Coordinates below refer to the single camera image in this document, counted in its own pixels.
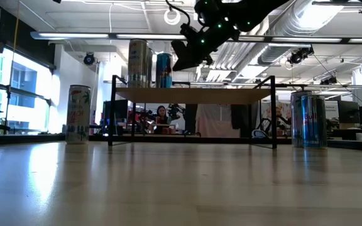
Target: white ceiling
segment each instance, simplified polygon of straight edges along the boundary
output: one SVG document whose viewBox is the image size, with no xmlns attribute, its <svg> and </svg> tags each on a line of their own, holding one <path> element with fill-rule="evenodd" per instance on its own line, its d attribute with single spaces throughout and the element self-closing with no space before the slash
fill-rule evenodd
<svg viewBox="0 0 362 226">
<path fill-rule="evenodd" d="M 80 2 L 62 2 L 57 4 L 52 0 L 21 0 L 28 8 L 22 4 L 19 8 L 19 18 L 25 23 L 38 31 L 53 31 L 49 25 L 54 27 L 55 31 L 78 31 L 78 32 L 109 32 L 109 8 L 110 4 L 84 4 Z M 183 9 L 193 11 L 191 6 L 194 0 L 183 1 Z M 0 5 L 16 15 L 17 1 L 0 0 Z M 180 25 L 186 21 L 185 16 L 179 24 L 172 26 L 166 24 L 163 20 L 163 14 L 167 6 L 146 5 L 146 9 L 161 11 L 147 11 L 146 17 L 141 5 L 127 5 L 135 8 L 128 9 L 122 6 L 114 5 L 111 8 L 112 32 L 129 32 L 129 33 L 178 33 Z M 357 12 L 358 9 L 345 8 L 325 27 L 320 29 L 316 36 L 362 36 L 362 14 Z M 281 9 L 272 12 L 270 21 L 280 13 Z M 192 26 L 200 28 L 197 21 L 192 20 Z M 80 41 L 74 42 L 73 45 L 115 45 L 118 50 L 125 56 L 128 56 L 128 41 Z M 323 56 L 320 60 L 325 67 L 330 70 L 339 66 L 341 57 L 346 57 L 345 62 L 355 61 L 362 58 L 362 46 L 353 45 L 314 45 L 315 54 Z M 307 59 L 304 63 L 308 65 L 299 65 L 292 71 L 284 67 L 285 59 L 281 60 L 281 67 L 270 67 L 266 73 L 280 77 L 279 81 L 288 82 L 293 78 L 303 78 L 300 82 L 308 80 L 317 75 L 325 73 L 325 69 L 319 65 L 315 58 Z M 351 71 L 339 73 L 342 82 L 350 82 Z"/>
</svg>

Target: security camera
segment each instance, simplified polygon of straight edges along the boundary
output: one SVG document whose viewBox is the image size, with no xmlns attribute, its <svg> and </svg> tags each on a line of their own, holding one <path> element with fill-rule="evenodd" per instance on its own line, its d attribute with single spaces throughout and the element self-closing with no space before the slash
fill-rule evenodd
<svg viewBox="0 0 362 226">
<path fill-rule="evenodd" d="M 94 53 L 93 52 L 88 52 L 86 53 L 85 58 L 83 59 L 83 62 L 87 65 L 87 66 L 91 66 L 93 65 L 93 63 L 95 62 L 95 58 L 94 58 Z"/>
</svg>

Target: white can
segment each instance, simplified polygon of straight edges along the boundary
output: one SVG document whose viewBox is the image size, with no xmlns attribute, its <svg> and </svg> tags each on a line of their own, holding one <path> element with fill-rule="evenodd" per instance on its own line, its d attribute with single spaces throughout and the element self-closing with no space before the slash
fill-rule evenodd
<svg viewBox="0 0 362 226">
<path fill-rule="evenodd" d="M 89 124 L 91 114 L 91 88 L 85 85 L 71 85 L 69 87 L 67 130 L 65 140 L 67 144 L 87 144 L 89 140 Z"/>
</svg>

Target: blue can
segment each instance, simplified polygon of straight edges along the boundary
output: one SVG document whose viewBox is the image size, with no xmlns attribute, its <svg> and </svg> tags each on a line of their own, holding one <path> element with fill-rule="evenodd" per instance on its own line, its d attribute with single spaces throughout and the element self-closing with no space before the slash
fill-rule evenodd
<svg viewBox="0 0 362 226">
<path fill-rule="evenodd" d="M 325 98 L 319 95 L 301 97 L 303 139 L 305 148 L 326 148 Z"/>
<path fill-rule="evenodd" d="M 172 56 L 168 53 L 161 53 L 157 55 L 156 88 L 171 88 L 172 84 Z"/>
</svg>

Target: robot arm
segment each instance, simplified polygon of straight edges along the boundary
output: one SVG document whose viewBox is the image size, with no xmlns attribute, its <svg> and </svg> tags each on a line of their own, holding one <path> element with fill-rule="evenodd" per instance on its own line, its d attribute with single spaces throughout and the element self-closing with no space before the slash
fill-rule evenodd
<svg viewBox="0 0 362 226">
<path fill-rule="evenodd" d="M 178 56 L 173 70 L 196 67 L 204 60 L 211 64 L 209 54 L 217 51 L 217 47 L 230 38 L 238 40 L 240 31 L 252 30 L 274 9 L 287 2 L 288 0 L 242 0 L 238 3 L 222 3 L 221 0 L 198 1 L 194 9 L 199 18 L 204 20 L 204 23 L 200 22 L 203 27 L 197 31 L 189 22 L 181 25 L 180 34 L 186 37 L 187 45 L 180 40 L 172 41 L 173 49 Z M 331 2 L 342 4 L 348 0 Z"/>
</svg>

